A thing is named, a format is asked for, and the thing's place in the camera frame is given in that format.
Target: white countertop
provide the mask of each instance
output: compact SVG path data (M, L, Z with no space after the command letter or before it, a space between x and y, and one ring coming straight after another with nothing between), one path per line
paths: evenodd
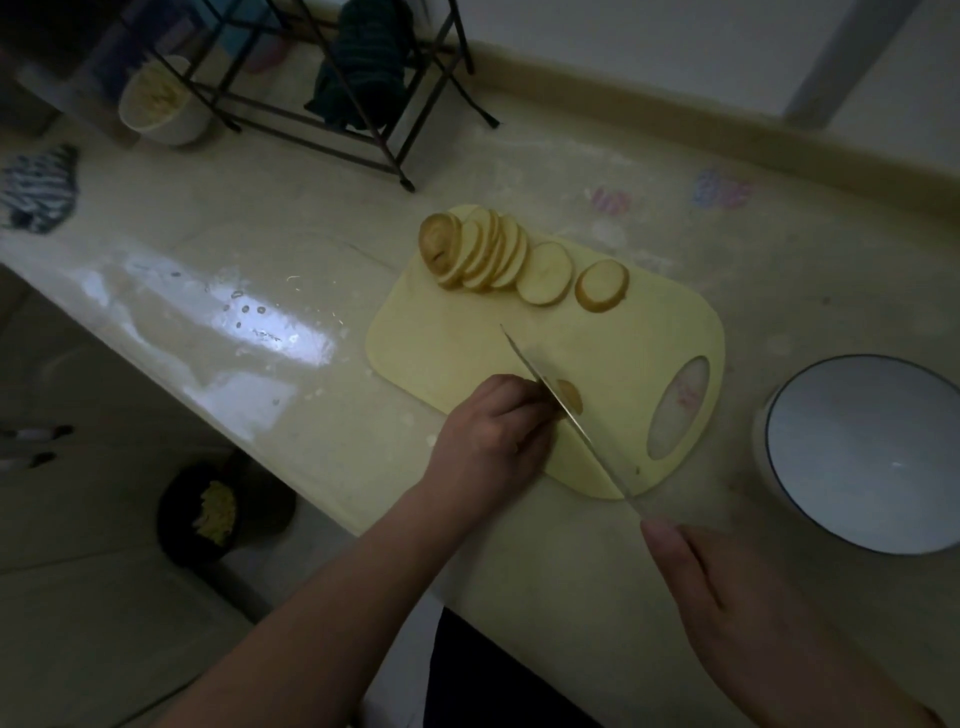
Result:
M61 122L43 145L81 146L76 214L45 237L4 233L0 261L354 533L419 478L443 421L364 355L422 217L492 206L678 280L724 321L728 370L704 439L652 509L763 548L909 690L960 720L960 552L902 559L840 543L762 490L749 451L756 407L818 358L891 353L960 380L957 232L480 97L503 126L446 94L408 160L414 195L255 132L121 150ZM753 186L745 206L693 204L711 167ZM745 722L697 664L623 503L543 478L437 589L605 724Z

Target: black metal rack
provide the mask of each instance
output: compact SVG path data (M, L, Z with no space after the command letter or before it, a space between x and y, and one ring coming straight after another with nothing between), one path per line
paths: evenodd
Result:
M432 42L418 40L414 36L413 28L409 25L405 26L407 32L409 33L410 45L413 49L413 53L411 54L411 59L409 60L408 64L412 64L410 67L414 69L414 73L406 82L406 98L403 104L402 112L397 115L393 122L382 129L377 129L371 123L370 115L360 104L356 94L350 88L347 77L337 64L334 54L331 53L330 43L321 30L321 28L336 30L337 23L329 20L322 20L313 15L313 13L307 9L303 0L291 1L298 12L282 11L276 6L274 0L265 0L267 7L264 9L264 13L260 15L256 22L250 22L246 20L237 20L232 17L237 8L240 6L242 0L232 0L232 2L223 12L217 11L217 9L213 7L209 0L203 0L206 8L213 13L214 18L216 19L216 24L212 28L211 32L204 38L204 42L202 43L198 53L191 61L189 68L187 68L184 73L178 72L177 69L174 68L174 66L171 65L170 62L156 50L152 43L141 37L131 22L128 22L122 16L120 18L120 22L124 25L128 32L130 32L139 40L141 45L143 45L152 56L162 63L168 71L174 74L174 76L180 79L181 83L189 88L190 91L197 96L197 98L199 98L205 106L207 106L224 122L229 129L233 130L234 132L241 132L241 125L248 126L252 129L257 129L261 132L272 134L273 136L294 142L295 144L307 147L308 149L313 149L317 152L323 152L324 154L333 155L334 157L346 159L347 161L353 161L357 164L371 167L372 169L397 175L400 179L400 184L403 185L403 188L409 192L416 191L416 188L403 173L403 161L410 153L410 148L413 146L414 141L416 141L417 136L420 134L423 124L430 115L430 111L436 105L437 100L440 98L440 94L443 92L448 81L453 83L460 95L463 96L463 98L473 109L483 116L484 120L491 126L491 128L495 129L500 125L499 121L481 109L476 102L470 98L467 90L463 88L460 82L453 77L453 72L460 61L464 62L469 74L472 75L474 73L473 58L470 55L469 47L467 45L467 36L464 33L464 24L460 17L460 9L457 5L457 0L447 0L450 6L450 12L447 14L446 19L441 24L440 30L437 32L437 35ZM395 4L398 4L402 3L403 0L394 0L394 2ZM270 15L276 19L279 27L265 24L265 21L270 17ZM306 30L308 31L309 35L299 30L297 28L298 25L306 26ZM228 27L242 28L251 32L247 37L243 47L240 49L240 52L236 55L229 68L224 73L220 83L217 85L209 85L194 81L193 76L196 73L197 68L204 62L204 59L217 42L220 34ZM446 37L454 28L456 29L457 33L457 43L455 45L449 45L446 43ZM337 80L345 90L350 101L353 103L357 113L360 115L360 118L362 118L366 123L367 129L363 132L360 132L333 126L325 123L319 117L308 116L304 113L282 109L280 107L266 104L262 101L258 101L248 96L243 96L242 94L231 91L230 87L236 79L237 74L240 72L241 67L250 56L250 53L252 52L257 41L260 40L264 34L282 36L291 40L312 43L320 46L320 49L324 54L324 59L330 64L330 67L333 69ZM441 55L446 57L445 61L441 59ZM440 69L440 77L437 79L436 83L434 83L434 87L430 91L429 96L427 96L426 102L423 105L423 109L415 119L410 131L406 135L406 138L404 138L400 144L399 151L394 154L390 150L388 142L396 130L396 122L399 121L400 117L402 117L409 108L410 103L414 98L414 94L416 94L418 88L420 87L420 84L423 81L423 78L426 76L427 71L433 65L436 65ZM309 139L304 139L294 134L281 131L280 129L275 129L274 127L267 126L266 124L252 121L251 119L245 119L237 114L222 109L220 107L220 103L222 101L231 101L251 107L253 109L267 111L282 118L290 119L292 121L297 121L301 124L314 127L315 129L322 129L327 132L338 134L339 136L344 136L359 143L372 144L379 148L384 158L386 158L386 161L380 162L369 158L360 157L349 152L344 152L340 149L318 144Z

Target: dark pants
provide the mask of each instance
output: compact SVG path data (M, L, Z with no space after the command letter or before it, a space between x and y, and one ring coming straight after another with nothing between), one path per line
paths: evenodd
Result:
M537 675L444 609L430 657L424 728L596 726Z

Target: white bowl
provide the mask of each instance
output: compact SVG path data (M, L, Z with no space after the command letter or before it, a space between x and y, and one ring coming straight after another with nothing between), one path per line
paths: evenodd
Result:
M783 502L852 544L960 543L960 390L916 364L859 354L803 370L757 413L754 456Z
M183 73L190 66L183 56L167 56L166 60ZM186 96L183 102L161 118L157 118L155 109L144 104L143 84L149 79L145 71L150 66L160 66L156 59L144 64L131 76L120 96L120 120L148 139L177 147L196 141L206 131L213 113L191 91L184 87Z

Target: cutting board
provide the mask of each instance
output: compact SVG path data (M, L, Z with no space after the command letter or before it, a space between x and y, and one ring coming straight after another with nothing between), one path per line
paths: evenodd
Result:
M451 211L463 219L474 207ZM528 232L531 242L564 245L576 274L606 257L569 240ZM590 313L572 290L547 307L525 303L515 291L446 291L414 255L371 324L367 357L386 379L448 413L490 375L530 377L500 330L503 325L522 348L535 349L576 385L585 416L603 426L620 461L633 466L632 473L622 474L628 488L640 493L676 469L703 433L720 393L724 332L716 312L698 294L620 262L630 271L626 298L610 311ZM677 372L701 356L709 380L700 409L680 443L654 459L647 445L654 412ZM569 423L558 425L546 471L587 496L622 497Z

